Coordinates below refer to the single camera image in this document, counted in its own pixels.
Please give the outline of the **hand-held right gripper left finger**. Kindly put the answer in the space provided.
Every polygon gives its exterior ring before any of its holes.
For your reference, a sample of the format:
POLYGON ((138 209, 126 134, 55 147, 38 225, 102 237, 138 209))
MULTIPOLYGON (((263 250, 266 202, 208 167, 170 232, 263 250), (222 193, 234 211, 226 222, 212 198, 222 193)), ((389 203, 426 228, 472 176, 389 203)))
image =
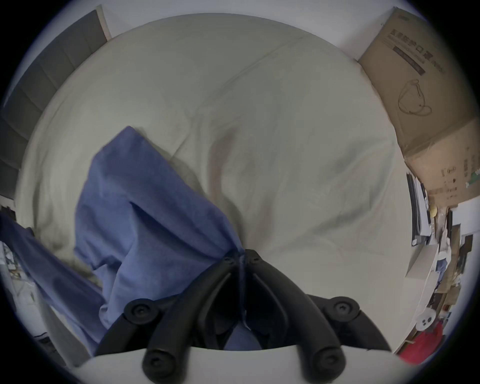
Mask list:
POLYGON ((225 256, 181 293, 134 299, 94 356, 146 349, 142 372, 152 383, 180 383, 190 347, 222 350, 239 322, 239 257, 225 256))

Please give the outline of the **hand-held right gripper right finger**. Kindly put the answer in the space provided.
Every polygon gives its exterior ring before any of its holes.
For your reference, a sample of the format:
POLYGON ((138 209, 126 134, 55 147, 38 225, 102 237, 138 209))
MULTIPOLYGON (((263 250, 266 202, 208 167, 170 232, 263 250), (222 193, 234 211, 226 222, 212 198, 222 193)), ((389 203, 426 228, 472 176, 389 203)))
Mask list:
POLYGON ((244 310, 244 322, 263 350, 297 345, 310 383, 331 383, 342 374, 341 346, 392 351, 355 300, 307 295, 252 249, 244 253, 244 310))

